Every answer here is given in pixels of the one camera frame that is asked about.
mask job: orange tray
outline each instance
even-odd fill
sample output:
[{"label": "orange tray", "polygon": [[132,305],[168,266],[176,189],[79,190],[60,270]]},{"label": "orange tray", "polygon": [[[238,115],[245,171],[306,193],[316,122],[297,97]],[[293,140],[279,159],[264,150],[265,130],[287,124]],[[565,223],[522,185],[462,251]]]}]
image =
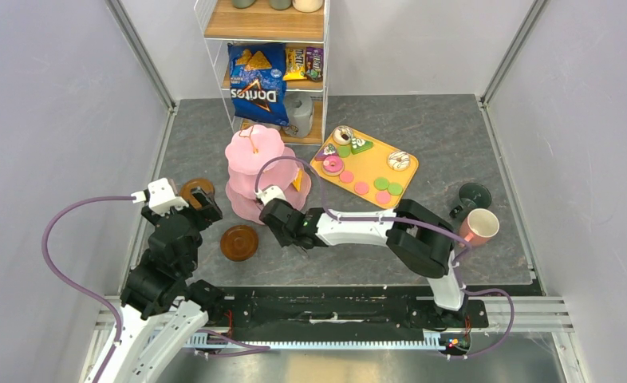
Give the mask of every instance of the orange tray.
[{"label": "orange tray", "polygon": [[[334,145],[335,148],[340,147],[340,145],[333,140],[333,134],[334,130],[328,139],[325,140],[325,143],[323,143],[321,148],[328,146],[328,144]],[[373,147],[369,150],[358,154],[351,154],[348,157],[341,159],[344,161],[344,169],[353,173],[353,182],[344,184],[339,180],[338,176],[326,175],[321,170],[322,162],[316,161],[315,156],[310,162],[311,166],[316,169],[316,172],[321,176],[321,178],[328,180],[329,182],[353,193],[354,195],[358,194],[353,190],[353,185],[355,185],[356,182],[365,182],[368,186],[370,186],[370,191],[365,195],[358,195],[359,197],[383,209],[395,207],[400,199],[403,198],[405,190],[407,190],[410,181],[412,181],[412,177],[415,175],[415,172],[419,167],[419,161],[416,157],[410,154],[410,166],[408,168],[402,171],[393,170],[389,167],[387,159],[391,153],[400,149],[394,148],[393,146],[386,144],[383,141],[379,141],[374,137],[368,136],[363,132],[358,132],[356,129],[353,130],[353,135],[374,143]],[[389,181],[389,183],[399,183],[400,186],[403,187],[403,192],[400,195],[392,195],[391,201],[387,204],[379,204],[375,199],[375,195],[379,190],[375,188],[374,182],[375,179],[380,177],[384,177]]]}]

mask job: purple snack bag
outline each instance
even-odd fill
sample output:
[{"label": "purple snack bag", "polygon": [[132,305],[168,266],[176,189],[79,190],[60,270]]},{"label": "purple snack bag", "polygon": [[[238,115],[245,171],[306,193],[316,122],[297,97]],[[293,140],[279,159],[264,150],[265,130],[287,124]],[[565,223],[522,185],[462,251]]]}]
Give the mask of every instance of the purple snack bag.
[{"label": "purple snack bag", "polygon": [[323,81],[323,48],[306,48],[305,75],[311,81]]}]

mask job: doritos bag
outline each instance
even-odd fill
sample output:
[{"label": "doritos bag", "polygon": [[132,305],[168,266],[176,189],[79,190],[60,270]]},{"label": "doritos bag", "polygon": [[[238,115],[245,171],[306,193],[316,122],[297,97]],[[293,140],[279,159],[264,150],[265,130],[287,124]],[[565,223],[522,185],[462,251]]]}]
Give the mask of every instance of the doritos bag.
[{"label": "doritos bag", "polygon": [[286,47],[281,43],[229,44],[231,100],[235,115],[249,120],[289,126],[283,97]]}]

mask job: gray tabletop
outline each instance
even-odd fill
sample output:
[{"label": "gray tabletop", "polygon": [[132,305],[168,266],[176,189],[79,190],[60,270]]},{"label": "gray tabletop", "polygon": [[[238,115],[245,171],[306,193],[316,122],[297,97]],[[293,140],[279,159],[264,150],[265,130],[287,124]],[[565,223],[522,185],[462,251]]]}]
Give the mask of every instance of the gray tabletop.
[{"label": "gray tabletop", "polygon": [[[495,154],[472,95],[331,97],[327,133],[340,124],[416,156],[420,167],[404,198],[414,199],[448,221],[459,186],[471,181],[487,186],[493,198],[490,210],[499,217],[501,228],[463,263],[463,279],[468,284],[531,282]],[[281,248],[269,229],[236,216],[224,193],[229,175],[223,153],[231,134],[221,100],[182,101],[165,153],[161,176],[172,178],[178,188],[189,179],[208,178],[215,184],[216,200],[224,212],[222,221],[202,233],[204,243],[194,278],[217,286],[427,284],[387,248]],[[306,160],[317,151],[314,146],[292,148]],[[324,187],[331,208],[378,209],[330,183],[324,182]],[[321,206],[315,181],[306,206]],[[226,259],[219,249],[223,232],[237,224],[254,227],[259,236],[257,254],[241,263]]]}]

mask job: brown saucer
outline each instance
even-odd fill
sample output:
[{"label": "brown saucer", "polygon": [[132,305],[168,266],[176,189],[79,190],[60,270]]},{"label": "brown saucer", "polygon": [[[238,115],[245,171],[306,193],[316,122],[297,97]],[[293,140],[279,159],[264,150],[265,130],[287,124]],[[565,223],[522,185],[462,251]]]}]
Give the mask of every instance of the brown saucer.
[{"label": "brown saucer", "polygon": [[245,261],[253,256],[258,245],[257,231],[245,225],[234,226],[225,231],[219,241],[224,256],[234,262]]},{"label": "brown saucer", "polygon": [[215,186],[205,178],[194,178],[182,186],[182,191],[179,193],[179,196],[184,198],[194,209],[198,210],[201,208],[201,205],[196,202],[196,198],[191,195],[191,191],[195,188],[201,188],[204,192],[213,196],[215,195]]}]

